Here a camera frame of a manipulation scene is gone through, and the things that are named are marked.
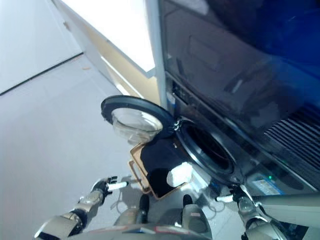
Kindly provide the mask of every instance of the white wall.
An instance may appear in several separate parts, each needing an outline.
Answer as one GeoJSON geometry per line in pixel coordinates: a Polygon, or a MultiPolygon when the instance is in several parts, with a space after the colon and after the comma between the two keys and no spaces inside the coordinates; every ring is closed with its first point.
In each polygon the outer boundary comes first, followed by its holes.
{"type": "Polygon", "coordinates": [[[0,0],[0,93],[81,49],[51,0],[0,0]]]}
{"type": "Polygon", "coordinates": [[[145,72],[155,67],[146,0],[62,0],[145,72]]]}

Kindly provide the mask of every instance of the washing machine door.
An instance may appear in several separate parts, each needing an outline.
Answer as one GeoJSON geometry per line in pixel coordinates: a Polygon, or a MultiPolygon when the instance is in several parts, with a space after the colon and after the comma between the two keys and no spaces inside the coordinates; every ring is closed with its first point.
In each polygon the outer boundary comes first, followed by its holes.
{"type": "Polygon", "coordinates": [[[175,132],[174,117],[162,107],[134,96],[115,95],[101,103],[101,114],[132,145],[175,132]]]}

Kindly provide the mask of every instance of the vent grille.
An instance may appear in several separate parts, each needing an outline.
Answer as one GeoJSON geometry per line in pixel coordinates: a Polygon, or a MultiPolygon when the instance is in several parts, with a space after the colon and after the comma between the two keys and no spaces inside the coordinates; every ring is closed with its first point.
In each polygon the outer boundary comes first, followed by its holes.
{"type": "Polygon", "coordinates": [[[320,110],[315,106],[304,105],[264,134],[309,164],[313,170],[320,171],[320,110]]]}

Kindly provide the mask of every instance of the label sticker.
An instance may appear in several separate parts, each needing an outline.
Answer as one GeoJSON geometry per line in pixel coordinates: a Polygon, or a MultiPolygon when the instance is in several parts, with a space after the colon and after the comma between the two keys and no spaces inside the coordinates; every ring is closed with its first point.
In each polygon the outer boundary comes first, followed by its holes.
{"type": "Polygon", "coordinates": [[[265,179],[252,182],[265,195],[281,195],[283,194],[275,185],[265,179]]]}

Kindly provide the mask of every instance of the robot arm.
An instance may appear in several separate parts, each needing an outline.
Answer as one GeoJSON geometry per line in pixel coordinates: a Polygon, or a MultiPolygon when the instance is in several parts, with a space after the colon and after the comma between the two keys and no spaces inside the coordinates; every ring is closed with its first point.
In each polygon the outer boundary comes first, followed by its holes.
{"type": "Polygon", "coordinates": [[[279,223],[320,228],[320,193],[251,196],[244,185],[231,195],[219,196],[218,202],[237,202],[246,231],[242,239],[291,239],[290,231],[279,223]]]}
{"type": "Polygon", "coordinates": [[[104,204],[112,190],[126,187],[127,182],[117,183],[117,177],[97,181],[92,191],[81,197],[74,208],[65,214],[55,216],[44,223],[34,235],[37,240],[56,240],[80,234],[97,215],[98,208],[104,204]]]}

